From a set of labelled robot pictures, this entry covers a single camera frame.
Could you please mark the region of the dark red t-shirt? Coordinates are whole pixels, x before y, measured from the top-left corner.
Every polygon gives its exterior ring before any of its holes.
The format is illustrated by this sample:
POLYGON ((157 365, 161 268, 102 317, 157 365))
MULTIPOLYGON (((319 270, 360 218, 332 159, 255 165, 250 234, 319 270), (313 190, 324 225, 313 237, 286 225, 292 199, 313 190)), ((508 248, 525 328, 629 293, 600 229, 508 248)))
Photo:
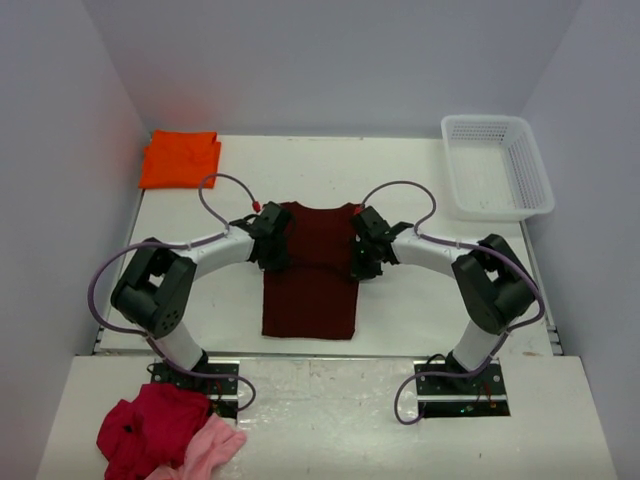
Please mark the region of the dark red t-shirt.
POLYGON ((294 220, 290 265, 263 274, 262 334, 348 341, 356 330, 359 283, 351 276, 356 205, 315 209, 284 202, 294 220))

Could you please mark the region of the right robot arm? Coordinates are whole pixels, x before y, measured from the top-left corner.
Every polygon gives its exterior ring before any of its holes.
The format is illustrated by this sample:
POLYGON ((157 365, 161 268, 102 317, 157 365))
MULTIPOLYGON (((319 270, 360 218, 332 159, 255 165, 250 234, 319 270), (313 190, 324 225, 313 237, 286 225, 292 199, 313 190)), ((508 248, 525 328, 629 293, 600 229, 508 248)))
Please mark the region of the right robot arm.
POLYGON ((425 268, 457 284, 469 323, 444 366, 425 376, 458 384, 471 381, 487 368, 513 330, 545 314, 538 286, 499 235, 474 244, 428 237, 408 222, 389 225, 371 206, 358 207, 351 225, 356 233, 354 279, 373 279, 388 263, 425 268))

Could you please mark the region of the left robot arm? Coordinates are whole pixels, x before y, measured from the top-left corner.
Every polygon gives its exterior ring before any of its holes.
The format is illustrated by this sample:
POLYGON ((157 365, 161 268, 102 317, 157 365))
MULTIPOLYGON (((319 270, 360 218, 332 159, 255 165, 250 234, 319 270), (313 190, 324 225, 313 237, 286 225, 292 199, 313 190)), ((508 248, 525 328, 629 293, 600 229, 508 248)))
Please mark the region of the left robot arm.
POLYGON ((288 236, 294 215, 269 202, 255 215, 232 221, 220 235, 170 245, 150 238, 134 254, 111 294, 111 306, 140 329, 143 338, 172 369, 195 378, 206 352, 183 323, 195 281, 222 268, 250 262, 263 271, 290 265, 288 236))

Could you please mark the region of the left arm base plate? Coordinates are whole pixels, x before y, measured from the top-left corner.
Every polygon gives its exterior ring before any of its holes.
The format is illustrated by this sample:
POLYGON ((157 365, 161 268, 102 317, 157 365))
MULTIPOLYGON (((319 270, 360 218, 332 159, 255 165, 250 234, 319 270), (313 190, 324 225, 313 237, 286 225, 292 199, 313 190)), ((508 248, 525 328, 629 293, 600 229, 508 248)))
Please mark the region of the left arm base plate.
POLYGON ((168 383, 183 390, 204 394, 211 400, 211 413, 226 419, 237 419, 238 381, 233 375, 239 374, 238 363, 206 363, 199 367, 204 374, 218 375, 215 379, 180 373, 159 361, 149 364, 146 370, 152 383, 168 383))

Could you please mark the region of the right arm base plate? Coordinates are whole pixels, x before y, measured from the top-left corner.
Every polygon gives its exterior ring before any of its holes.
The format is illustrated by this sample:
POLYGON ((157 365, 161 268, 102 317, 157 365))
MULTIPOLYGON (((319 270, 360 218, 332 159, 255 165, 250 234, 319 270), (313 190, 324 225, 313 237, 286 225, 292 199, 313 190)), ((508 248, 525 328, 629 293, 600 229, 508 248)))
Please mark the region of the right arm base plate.
POLYGON ((445 370, 442 357, 414 363, 418 410, 424 419, 508 417, 511 415, 501 365, 492 362, 477 377, 426 376, 445 370))

